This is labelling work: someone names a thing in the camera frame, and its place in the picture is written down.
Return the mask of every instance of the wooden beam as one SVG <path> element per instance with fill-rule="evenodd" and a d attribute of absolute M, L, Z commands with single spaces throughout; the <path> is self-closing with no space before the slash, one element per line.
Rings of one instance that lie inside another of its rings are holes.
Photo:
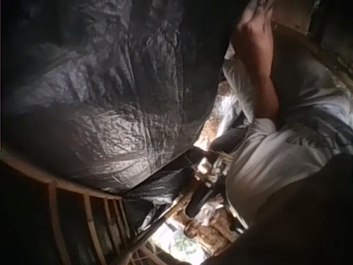
<path fill-rule="evenodd" d="M 51 227 L 54 233 L 54 240 L 56 247 L 59 251 L 60 259 L 63 265 L 71 265 L 70 257 L 67 253 L 65 240 L 62 236 L 59 214 L 57 209 L 57 197 L 56 197 L 56 182 L 49 183 L 48 195 L 49 195 L 49 212 Z"/>
<path fill-rule="evenodd" d="M 147 247 L 142 246 L 140 250 L 146 255 L 146 257 L 153 261 L 156 265 L 165 265 L 164 261 L 158 258 L 157 255 L 152 253 Z"/>
<path fill-rule="evenodd" d="M 50 184 L 56 181 L 57 188 L 61 188 L 64 190 L 68 190 L 70 192 L 80 193 L 82 195 L 89 194 L 91 196 L 95 196 L 98 198 L 107 198 L 107 199 L 121 199 L 120 196 L 112 195 L 110 193 L 101 192 L 99 190 L 87 188 L 85 186 L 66 181 L 64 179 L 57 178 L 33 165 L 29 162 L 24 161 L 23 159 L 19 158 L 13 152 L 11 152 L 6 147 L 2 147 L 1 150 L 1 160 L 9 165 L 10 167 L 16 169 L 20 173 L 36 180 L 41 183 Z"/>
<path fill-rule="evenodd" d="M 103 199 L 104 202 L 104 211 L 105 211 L 105 217 L 106 217 L 106 222 L 108 224 L 109 228 L 109 234 L 111 237 L 111 240 L 113 241 L 113 245 L 115 246 L 116 253 L 119 254 L 119 243 L 117 242 L 117 238 L 115 238 L 114 233 L 113 233 L 113 224 L 111 221 L 111 216 L 110 216 L 110 211 L 109 211 L 109 205 L 108 205 L 108 199 Z"/>
<path fill-rule="evenodd" d="M 97 232 L 96 232 L 95 226 L 94 226 L 94 220 L 93 220 L 89 195 L 84 194 L 83 200 L 84 200 L 84 209 L 86 212 L 86 219 L 87 219 L 88 229 L 89 229 L 89 233 L 90 233 L 90 238 L 92 239 L 92 243 L 93 243 L 95 252 L 98 256 L 98 260 L 99 260 L 100 264 L 106 265 L 105 258 L 104 258 L 103 252 L 101 250 L 101 246 L 100 246 L 100 243 L 98 240 Z"/>

